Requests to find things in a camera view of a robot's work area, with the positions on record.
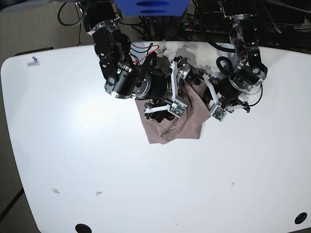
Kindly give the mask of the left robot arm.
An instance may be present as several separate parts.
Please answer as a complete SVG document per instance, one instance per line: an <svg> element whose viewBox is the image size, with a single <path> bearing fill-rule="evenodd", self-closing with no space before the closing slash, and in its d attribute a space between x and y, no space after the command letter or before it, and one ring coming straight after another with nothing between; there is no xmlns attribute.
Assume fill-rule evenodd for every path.
<svg viewBox="0 0 311 233"><path fill-rule="evenodd" d="M260 54L261 46L284 50L311 48L311 3L308 0L203 0L198 5L199 31L217 50L237 56L217 58L224 77L214 82L220 95L213 100L214 114L250 111L242 95L262 87L268 69Z"/></svg>

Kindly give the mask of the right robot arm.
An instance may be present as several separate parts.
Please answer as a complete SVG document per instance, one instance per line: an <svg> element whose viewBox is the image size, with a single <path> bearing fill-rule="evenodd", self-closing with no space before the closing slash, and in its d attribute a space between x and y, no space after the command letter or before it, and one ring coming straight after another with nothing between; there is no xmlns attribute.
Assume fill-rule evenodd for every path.
<svg viewBox="0 0 311 233"><path fill-rule="evenodd" d="M156 122L186 120L194 108L188 85L200 85L183 56L159 56L151 47L139 61L131 53L132 42L119 29L121 10L110 0L76 0L78 20L92 36L105 79L105 91L118 99L134 99L146 119Z"/></svg>

